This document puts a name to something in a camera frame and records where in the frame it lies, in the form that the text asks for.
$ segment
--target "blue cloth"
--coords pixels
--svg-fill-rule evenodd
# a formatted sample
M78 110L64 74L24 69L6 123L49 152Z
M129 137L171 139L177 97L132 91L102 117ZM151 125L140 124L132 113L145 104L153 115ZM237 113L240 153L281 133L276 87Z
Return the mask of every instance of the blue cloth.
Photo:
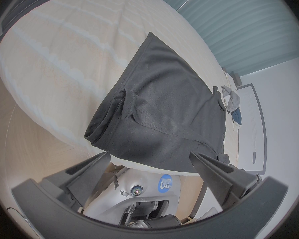
M234 121L236 121L239 125L241 125L241 113L239 108L237 108L231 113L231 117Z

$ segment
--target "round blue label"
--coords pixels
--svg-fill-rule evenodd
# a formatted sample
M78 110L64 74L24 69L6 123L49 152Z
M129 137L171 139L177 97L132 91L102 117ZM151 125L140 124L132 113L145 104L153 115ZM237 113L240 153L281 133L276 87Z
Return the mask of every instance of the round blue label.
M168 174L164 174L161 177L161 179L159 180L159 183L157 186L158 191L160 193L165 193L171 188L172 184L173 184L173 180L172 180L171 176Z

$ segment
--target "black garment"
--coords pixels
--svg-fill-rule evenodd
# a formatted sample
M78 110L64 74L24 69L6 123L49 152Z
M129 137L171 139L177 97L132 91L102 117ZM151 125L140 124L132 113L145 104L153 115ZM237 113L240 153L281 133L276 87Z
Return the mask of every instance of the black garment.
M112 155L196 172L189 152L229 163L226 108L194 70L151 32L93 116L85 138Z

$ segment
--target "bed sheet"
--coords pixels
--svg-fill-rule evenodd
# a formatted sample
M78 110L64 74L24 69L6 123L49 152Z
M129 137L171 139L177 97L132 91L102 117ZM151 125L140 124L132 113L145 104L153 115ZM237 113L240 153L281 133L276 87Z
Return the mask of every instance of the bed sheet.
M59 140L97 154L102 150L84 139L85 130L149 32L175 50L210 90L227 84L206 43L162 0L46 2L16 22L2 39L0 76L37 124ZM236 165L238 134L230 114L224 151ZM114 157L112 162L139 169Z

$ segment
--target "teal curtain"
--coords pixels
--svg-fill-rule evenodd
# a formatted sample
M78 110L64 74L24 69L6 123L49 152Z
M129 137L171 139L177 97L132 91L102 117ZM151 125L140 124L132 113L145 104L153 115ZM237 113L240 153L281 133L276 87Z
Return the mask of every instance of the teal curtain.
M187 0L163 0L178 10ZM240 76L299 57L299 28L282 0L189 0L178 12L221 67Z

